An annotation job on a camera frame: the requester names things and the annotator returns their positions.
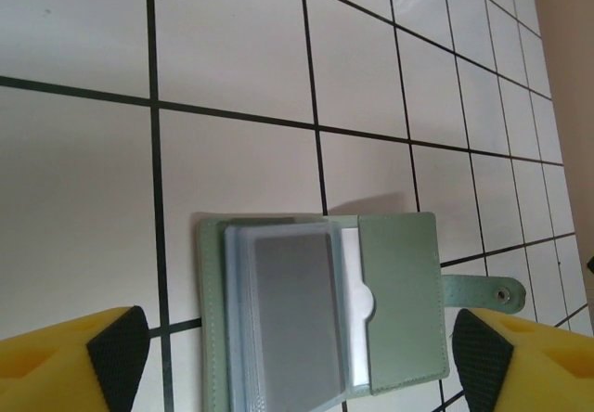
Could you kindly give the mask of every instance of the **card holder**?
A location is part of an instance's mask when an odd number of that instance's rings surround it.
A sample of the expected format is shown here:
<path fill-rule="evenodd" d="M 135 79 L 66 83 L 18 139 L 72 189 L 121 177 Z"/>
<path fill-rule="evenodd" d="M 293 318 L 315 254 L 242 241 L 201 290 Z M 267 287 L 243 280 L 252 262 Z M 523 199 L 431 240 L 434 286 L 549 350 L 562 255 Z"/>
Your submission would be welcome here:
<path fill-rule="evenodd" d="M 444 282 L 436 237 L 430 213 L 203 221 L 204 410 L 322 412 L 447 376 L 444 307 L 513 313 L 525 291 Z"/>

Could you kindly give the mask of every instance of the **green wallet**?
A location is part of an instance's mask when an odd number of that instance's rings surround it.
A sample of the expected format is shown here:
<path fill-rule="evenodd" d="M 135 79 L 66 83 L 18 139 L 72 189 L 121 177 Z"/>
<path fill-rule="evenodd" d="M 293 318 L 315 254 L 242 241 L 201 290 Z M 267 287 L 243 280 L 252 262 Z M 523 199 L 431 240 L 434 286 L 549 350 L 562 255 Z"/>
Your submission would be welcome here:
<path fill-rule="evenodd" d="M 354 385 L 347 374 L 343 394 L 328 398 L 329 402 L 320 401 L 317 406 L 332 406 L 332 401 L 340 403 L 344 399 L 377 395 L 445 378 L 449 371 L 446 306 L 483 307 L 510 314 L 523 308 L 525 289 L 515 279 L 441 275 L 432 213 L 208 218 L 198 228 L 203 407 L 206 412 L 231 412 L 232 409 L 226 330 L 225 231 L 230 226 L 320 223 L 335 225 L 342 232 L 357 232 L 361 274 L 372 295 L 373 311 L 365 330 L 368 383 Z M 341 285 L 335 290 L 328 286 L 328 290 L 333 290 L 338 308 L 342 309 L 348 295 L 342 290 L 349 288 Z M 347 352 L 342 355 L 343 359 L 349 357 Z M 348 363 L 341 361 L 341 367 L 348 370 Z"/>

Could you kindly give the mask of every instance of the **wall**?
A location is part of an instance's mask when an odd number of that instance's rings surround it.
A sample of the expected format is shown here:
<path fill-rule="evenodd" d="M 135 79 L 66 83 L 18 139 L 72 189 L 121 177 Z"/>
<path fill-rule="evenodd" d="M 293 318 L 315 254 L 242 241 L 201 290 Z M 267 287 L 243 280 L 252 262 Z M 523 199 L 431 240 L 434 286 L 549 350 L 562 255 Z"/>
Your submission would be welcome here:
<path fill-rule="evenodd" d="M 583 265 L 594 256 L 594 0 L 536 0 Z M 594 275 L 585 269 L 590 311 Z"/>

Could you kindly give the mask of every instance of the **white tile floor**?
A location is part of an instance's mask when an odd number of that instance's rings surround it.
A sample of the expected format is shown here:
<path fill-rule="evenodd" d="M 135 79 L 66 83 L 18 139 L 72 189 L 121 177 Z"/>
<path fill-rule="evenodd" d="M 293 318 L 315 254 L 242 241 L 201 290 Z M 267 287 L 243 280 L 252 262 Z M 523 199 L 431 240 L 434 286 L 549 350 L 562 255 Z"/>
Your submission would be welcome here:
<path fill-rule="evenodd" d="M 135 411 L 200 410 L 204 212 L 433 211 L 445 273 L 592 334 L 534 0 L 0 0 L 0 31 L 0 339 L 141 305 Z M 451 366 L 348 410 L 468 410 Z"/>

